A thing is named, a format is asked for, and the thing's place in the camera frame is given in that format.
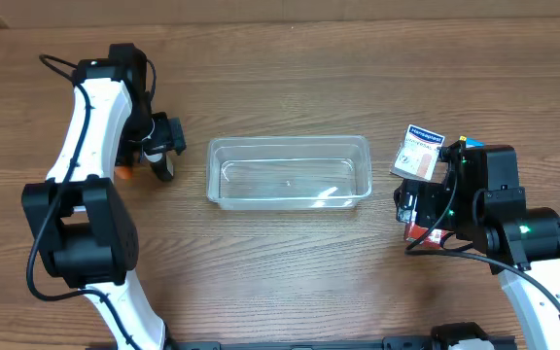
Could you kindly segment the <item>dark bottle white cap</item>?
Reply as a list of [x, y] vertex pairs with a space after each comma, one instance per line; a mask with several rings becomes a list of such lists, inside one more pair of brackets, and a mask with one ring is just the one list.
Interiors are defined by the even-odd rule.
[[162, 182], [170, 182], [174, 178], [174, 165], [167, 153], [144, 155], [155, 175]]

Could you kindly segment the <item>white Hansaplast plaster box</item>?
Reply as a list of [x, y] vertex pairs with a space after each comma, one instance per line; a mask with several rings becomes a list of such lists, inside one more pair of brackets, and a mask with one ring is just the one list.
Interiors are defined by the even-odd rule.
[[391, 173], [405, 179], [431, 181], [444, 141], [443, 135], [410, 124], [392, 163]]

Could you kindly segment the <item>orange tablet tube white cap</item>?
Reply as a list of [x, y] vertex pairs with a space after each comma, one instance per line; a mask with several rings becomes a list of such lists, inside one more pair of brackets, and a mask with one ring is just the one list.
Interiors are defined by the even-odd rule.
[[119, 179], [123, 180], [130, 180], [132, 178], [132, 168], [129, 166], [116, 166], [115, 167], [115, 175]]

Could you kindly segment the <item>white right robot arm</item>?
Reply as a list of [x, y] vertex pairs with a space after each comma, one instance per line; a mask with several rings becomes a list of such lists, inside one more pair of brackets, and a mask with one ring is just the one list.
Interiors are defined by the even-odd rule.
[[515, 180], [463, 176], [441, 184], [405, 180], [394, 192], [398, 219], [442, 229], [464, 241], [436, 255], [487, 263], [531, 349], [560, 349], [560, 217], [530, 209]]

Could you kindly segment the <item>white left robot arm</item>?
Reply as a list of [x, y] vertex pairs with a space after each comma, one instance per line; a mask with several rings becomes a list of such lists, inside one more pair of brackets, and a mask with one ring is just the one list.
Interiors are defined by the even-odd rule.
[[70, 68], [74, 108], [62, 149], [45, 181], [21, 194], [34, 237], [27, 288], [42, 301], [87, 298], [119, 349], [174, 349], [137, 276], [138, 232], [114, 178], [144, 159], [172, 181], [168, 154], [186, 150], [183, 128], [153, 111], [157, 71], [133, 44]]

